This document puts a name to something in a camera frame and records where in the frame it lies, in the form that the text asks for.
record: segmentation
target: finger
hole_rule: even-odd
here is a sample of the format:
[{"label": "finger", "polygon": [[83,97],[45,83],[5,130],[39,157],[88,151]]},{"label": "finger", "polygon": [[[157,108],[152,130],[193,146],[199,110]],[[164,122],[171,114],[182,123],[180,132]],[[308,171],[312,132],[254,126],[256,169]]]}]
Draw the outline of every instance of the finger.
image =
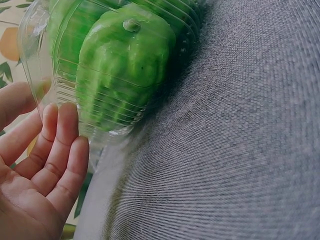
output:
[{"label": "finger", "polygon": [[0,137],[0,156],[6,165],[13,164],[40,133],[42,122],[37,110],[20,122],[13,130]]},{"label": "finger", "polygon": [[89,143],[78,137],[72,144],[67,168],[47,199],[63,220],[66,220],[79,195],[88,170]]},{"label": "finger", "polygon": [[58,107],[48,105],[43,110],[43,127],[29,156],[13,169],[22,177],[31,179],[45,165],[53,146],[58,122]]},{"label": "finger", "polygon": [[17,116],[32,111],[36,102],[27,82],[11,83],[0,90],[0,130]]},{"label": "finger", "polygon": [[44,196],[52,191],[66,170],[71,146],[79,136],[78,127],[77,107],[65,103],[58,111],[56,136],[47,161],[31,179]]}]

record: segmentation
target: textured gray upholstery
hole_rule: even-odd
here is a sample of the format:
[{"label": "textured gray upholstery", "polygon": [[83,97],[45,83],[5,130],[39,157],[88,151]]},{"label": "textured gray upholstery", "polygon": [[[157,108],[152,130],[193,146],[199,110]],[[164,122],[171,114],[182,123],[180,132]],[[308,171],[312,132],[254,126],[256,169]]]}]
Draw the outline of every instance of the textured gray upholstery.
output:
[{"label": "textured gray upholstery", "polygon": [[76,240],[320,239],[320,1],[211,0],[157,115],[111,146]]}]

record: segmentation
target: clear plastic packaging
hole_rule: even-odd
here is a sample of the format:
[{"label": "clear plastic packaging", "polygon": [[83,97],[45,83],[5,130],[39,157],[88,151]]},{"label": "clear plastic packaging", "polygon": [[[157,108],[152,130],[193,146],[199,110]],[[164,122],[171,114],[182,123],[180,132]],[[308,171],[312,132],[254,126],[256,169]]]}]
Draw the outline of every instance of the clear plastic packaging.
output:
[{"label": "clear plastic packaging", "polygon": [[103,148],[156,107],[197,40],[195,0],[35,0],[18,31],[42,116],[75,103],[93,168]]}]

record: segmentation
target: green bell pepper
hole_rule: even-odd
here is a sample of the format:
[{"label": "green bell pepper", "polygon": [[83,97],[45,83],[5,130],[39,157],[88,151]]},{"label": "green bell pepper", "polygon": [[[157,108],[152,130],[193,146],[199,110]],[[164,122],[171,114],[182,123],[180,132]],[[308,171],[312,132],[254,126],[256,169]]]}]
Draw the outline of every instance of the green bell pepper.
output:
[{"label": "green bell pepper", "polygon": [[79,54],[81,119],[104,131],[132,124],[164,81],[175,44],[170,25],[145,6],[104,13]]},{"label": "green bell pepper", "polygon": [[117,9],[124,3],[123,0],[50,0],[46,30],[54,70],[59,76],[67,82],[76,80],[79,52],[89,30],[109,8]]}]

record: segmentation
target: skin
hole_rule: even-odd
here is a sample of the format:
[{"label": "skin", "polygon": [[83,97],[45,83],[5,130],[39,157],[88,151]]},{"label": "skin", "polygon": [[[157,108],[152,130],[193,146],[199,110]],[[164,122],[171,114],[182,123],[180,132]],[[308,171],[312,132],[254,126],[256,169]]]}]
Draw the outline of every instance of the skin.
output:
[{"label": "skin", "polygon": [[[6,240],[58,240],[84,182],[89,143],[79,136],[76,106],[49,105],[43,124],[26,82],[0,89],[0,130],[33,110],[0,137],[0,233]],[[39,135],[29,157],[9,167]]]}]

